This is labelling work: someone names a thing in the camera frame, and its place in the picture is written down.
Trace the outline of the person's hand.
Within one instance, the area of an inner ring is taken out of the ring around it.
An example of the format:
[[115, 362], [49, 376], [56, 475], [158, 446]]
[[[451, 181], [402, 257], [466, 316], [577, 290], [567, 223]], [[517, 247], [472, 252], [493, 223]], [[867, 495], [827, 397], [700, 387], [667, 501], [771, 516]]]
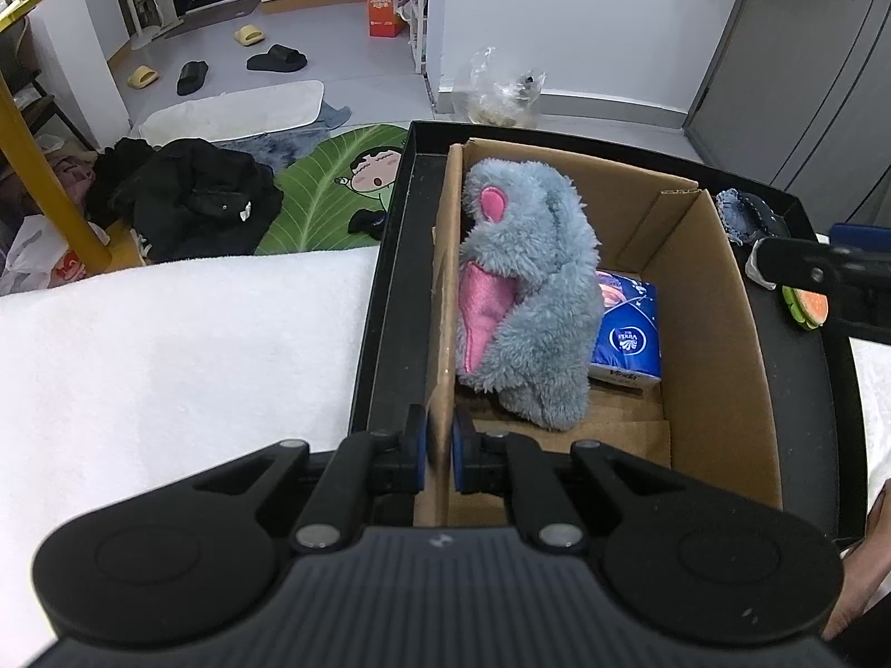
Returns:
[[828, 624], [821, 634], [829, 641], [861, 617], [891, 567], [889, 481], [882, 485], [867, 516], [867, 529], [857, 547], [843, 558], [844, 582]]

